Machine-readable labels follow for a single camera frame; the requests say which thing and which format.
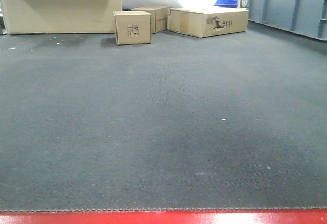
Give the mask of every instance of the torn cardboard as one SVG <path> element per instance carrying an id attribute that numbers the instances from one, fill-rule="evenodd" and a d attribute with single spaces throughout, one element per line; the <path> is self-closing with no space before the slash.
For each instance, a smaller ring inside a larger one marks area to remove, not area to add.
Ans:
<path id="1" fill-rule="evenodd" d="M 151 33 L 158 33 L 167 29 L 169 6 L 147 6 L 133 8 L 132 11 L 146 11 L 151 13 Z"/>
<path id="2" fill-rule="evenodd" d="M 116 22 L 118 45 L 151 43 L 151 14 L 145 11 L 117 11 Z"/>
<path id="3" fill-rule="evenodd" d="M 212 7 L 201 10 L 169 9 L 168 30 L 196 37 L 246 31 L 248 10 Z"/>
<path id="4" fill-rule="evenodd" d="M 8 33 L 114 33 L 121 0 L 1 0 Z"/>

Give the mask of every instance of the beige panel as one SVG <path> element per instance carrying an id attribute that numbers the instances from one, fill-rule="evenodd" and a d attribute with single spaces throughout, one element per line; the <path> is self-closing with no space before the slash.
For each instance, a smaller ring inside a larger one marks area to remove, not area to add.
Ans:
<path id="1" fill-rule="evenodd" d="M 179 12 L 175 10 L 171 10 L 169 15 L 168 15 L 168 25 L 167 28 L 171 31 L 176 31 L 176 32 L 182 32 L 182 28 L 186 26 L 183 26 L 183 15 L 187 15 L 187 12 Z"/>
<path id="2" fill-rule="evenodd" d="M 187 34 L 191 36 L 203 37 L 202 33 L 203 14 L 190 13 L 189 27 Z"/>
<path id="3" fill-rule="evenodd" d="M 121 0 L 2 0 L 9 33 L 114 33 Z"/>
<path id="4" fill-rule="evenodd" d="M 151 13 L 151 33 L 158 33 L 167 28 L 168 6 L 146 6 L 133 8 L 132 11 L 146 11 Z"/>

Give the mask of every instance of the floor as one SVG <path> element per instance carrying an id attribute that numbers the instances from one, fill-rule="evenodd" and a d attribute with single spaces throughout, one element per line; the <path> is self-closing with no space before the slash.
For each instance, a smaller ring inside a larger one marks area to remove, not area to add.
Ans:
<path id="1" fill-rule="evenodd" d="M 326 207 L 327 43 L 152 40 L 0 37 L 0 210 Z"/>
<path id="2" fill-rule="evenodd" d="M 326 210 L 1 213 L 11 224 L 326 224 Z"/>

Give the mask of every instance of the cardboard box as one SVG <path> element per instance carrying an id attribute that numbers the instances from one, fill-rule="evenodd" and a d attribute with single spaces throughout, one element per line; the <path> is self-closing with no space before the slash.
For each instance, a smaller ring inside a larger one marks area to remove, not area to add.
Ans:
<path id="1" fill-rule="evenodd" d="M 114 33 L 121 0 L 1 0 L 8 33 Z"/>
<path id="2" fill-rule="evenodd" d="M 144 11 L 119 11 L 116 20 L 118 45 L 151 43 L 151 14 Z"/>
<path id="3" fill-rule="evenodd" d="M 158 33 L 167 29 L 168 6 L 147 6 L 133 8 L 132 11 L 146 11 L 151 13 L 151 33 Z"/>
<path id="4" fill-rule="evenodd" d="M 169 9 L 168 30 L 200 38 L 241 32 L 247 29 L 248 14 L 239 8 Z"/>

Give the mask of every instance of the shipping label symbol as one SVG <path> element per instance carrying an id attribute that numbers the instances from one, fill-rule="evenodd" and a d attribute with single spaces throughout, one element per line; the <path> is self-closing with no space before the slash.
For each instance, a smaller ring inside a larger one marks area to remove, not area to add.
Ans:
<path id="1" fill-rule="evenodd" d="M 233 20 L 219 20 L 219 18 L 215 19 L 216 22 L 216 27 L 215 30 L 220 29 L 220 28 L 229 28 L 233 26 Z"/>
<path id="2" fill-rule="evenodd" d="M 128 36 L 139 36 L 139 25 L 127 26 Z"/>

